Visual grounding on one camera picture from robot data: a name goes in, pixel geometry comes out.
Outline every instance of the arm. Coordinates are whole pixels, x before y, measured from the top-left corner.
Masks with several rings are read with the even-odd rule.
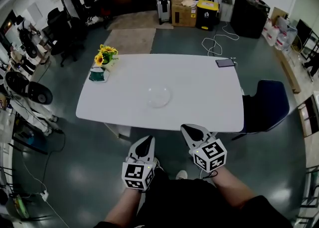
[[[40,34],[40,31],[37,30],[31,23],[30,23],[30,29],[31,29],[32,31],[34,31],[35,33],[37,33],[37,34]]]
[[[255,195],[251,189],[231,174],[224,166],[217,169],[218,175],[212,178],[213,183],[225,200],[236,208],[242,208]]]
[[[128,227],[136,216],[140,199],[141,193],[138,190],[126,188],[119,202],[106,216],[105,221],[123,228]]]

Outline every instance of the sneaker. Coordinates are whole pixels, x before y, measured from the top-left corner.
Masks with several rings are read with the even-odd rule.
[[[52,115],[52,117],[49,119],[50,122],[57,122],[58,121],[58,117],[55,115]]]
[[[44,131],[43,133],[47,137],[47,136],[49,136],[52,133],[52,129],[51,128],[47,128],[47,130]]]
[[[185,170],[181,170],[176,175],[176,180],[180,180],[180,179],[187,179],[187,172]]]
[[[154,157],[153,162],[155,163],[155,168],[156,168],[156,169],[159,168],[159,169],[161,169],[161,170],[164,171],[164,169],[163,169],[163,168],[161,167],[161,165],[160,165],[160,161],[158,160],[158,158]]]

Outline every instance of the floor mat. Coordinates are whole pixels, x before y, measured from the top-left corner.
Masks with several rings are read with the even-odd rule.
[[[129,28],[173,29],[174,27],[169,22],[160,25],[157,11],[149,10],[117,16],[108,30]]]
[[[119,54],[150,53],[155,31],[155,28],[116,29],[104,45],[116,48]]]

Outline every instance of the trash can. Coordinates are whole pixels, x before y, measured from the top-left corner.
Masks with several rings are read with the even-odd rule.
[[[197,3],[196,27],[204,30],[213,30],[219,4],[208,0],[199,0]]]

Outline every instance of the smartphone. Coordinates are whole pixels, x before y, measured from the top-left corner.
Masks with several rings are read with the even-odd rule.
[[[217,66],[218,67],[227,67],[227,66],[235,66],[235,63],[233,62],[232,59],[227,58],[227,59],[217,59],[216,60]]]

